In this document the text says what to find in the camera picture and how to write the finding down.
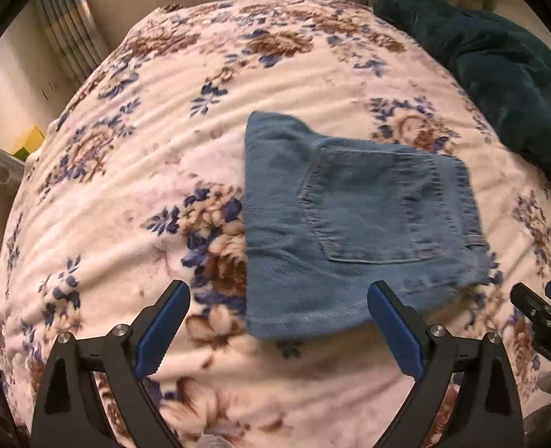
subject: dark green blanket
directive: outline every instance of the dark green blanket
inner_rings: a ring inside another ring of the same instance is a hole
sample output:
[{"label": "dark green blanket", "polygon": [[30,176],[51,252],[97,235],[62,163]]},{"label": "dark green blanket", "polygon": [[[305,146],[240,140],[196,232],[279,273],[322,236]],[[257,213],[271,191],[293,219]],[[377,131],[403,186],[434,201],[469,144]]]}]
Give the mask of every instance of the dark green blanket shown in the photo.
[{"label": "dark green blanket", "polygon": [[380,0],[375,14],[445,66],[501,142],[551,181],[551,50],[541,40],[494,13],[440,0]]}]

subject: jeans back pocket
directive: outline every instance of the jeans back pocket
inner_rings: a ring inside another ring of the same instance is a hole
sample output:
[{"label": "jeans back pocket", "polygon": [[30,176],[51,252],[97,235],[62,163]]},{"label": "jeans back pocket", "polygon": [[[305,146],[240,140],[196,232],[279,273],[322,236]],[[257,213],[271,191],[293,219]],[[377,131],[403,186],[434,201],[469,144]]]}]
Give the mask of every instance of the jeans back pocket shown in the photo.
[{"label": "jeans back pocket", "polygon": [[331,261],[402,263],[442,253],[449,216],[433,155],[324,146],[299,199]]}]

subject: bed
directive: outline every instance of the bed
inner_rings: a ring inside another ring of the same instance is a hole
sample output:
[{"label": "bed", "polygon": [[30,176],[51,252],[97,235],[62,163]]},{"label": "bed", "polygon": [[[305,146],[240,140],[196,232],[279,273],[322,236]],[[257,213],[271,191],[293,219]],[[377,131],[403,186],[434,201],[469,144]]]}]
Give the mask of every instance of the bed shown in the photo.
[{"label": "bed", "polygon": [[[551,363],[533,351],[509,291],[522,281],[543,295],[551,280],[551,185],[415,41],[342,0],[159,8],[50,124],[27,160],[0,261],[0,365],[17,424],[31,427],[59,332],[105,335],[177,278],[195,285],[194,301],[144,385],[185,446],[376,443],[413,382],[374,324],[285,342],[245,331],[244,133],[254,110],[465,163],[496,267],[487,286],[428,320],[459,336],[501,333],[525,428],[547,425]],[[118,440],[133,446],[107,379],[97,384]]]}]

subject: blue denim fabric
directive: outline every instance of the blue denim fabric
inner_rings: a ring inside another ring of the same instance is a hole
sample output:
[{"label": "blue denim fabric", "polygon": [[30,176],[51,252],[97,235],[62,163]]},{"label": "blue denim fabric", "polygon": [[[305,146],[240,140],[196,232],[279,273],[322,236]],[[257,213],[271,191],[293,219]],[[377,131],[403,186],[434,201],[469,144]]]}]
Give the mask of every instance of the blue denim fabric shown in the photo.
[{"label": "blue denim fabric", "polygon": [[376,280],[421,312],[489,282],[492,259],[460,160],[327,137],[262,112],[248,118],[245,152],[251,335],[358,325],[371,318]]}]

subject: metal screw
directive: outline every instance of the metal screw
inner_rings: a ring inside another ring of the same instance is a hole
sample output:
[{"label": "metal screw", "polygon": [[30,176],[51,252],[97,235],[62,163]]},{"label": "metal screw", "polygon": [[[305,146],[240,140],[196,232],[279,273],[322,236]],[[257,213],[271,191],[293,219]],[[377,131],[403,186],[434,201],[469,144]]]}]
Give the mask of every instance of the metal screw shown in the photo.
[{"label": "metal screw", "polygon": [[433,337],[443,337],[447,333],[447,330],[443,325],[433,325],[431,327],[431,333]]},{"label": "metal screw", "polygon": [[124,325],[123,323],[121,323],[120,325],[116,325],[112,329],[112,333],[116,335],[116,337],[123,337],[128,333],[128,325]]},{"label": "metal screw", "polygon": [[491,343],[501,343],[501,336],[498,333],[489,332],[486,334],[486,336]]},{"label": "metal screw", "polygon": [[68,332],[62,332],[57,336],[59,343],[67,343],[70,340],[70,334]]}]

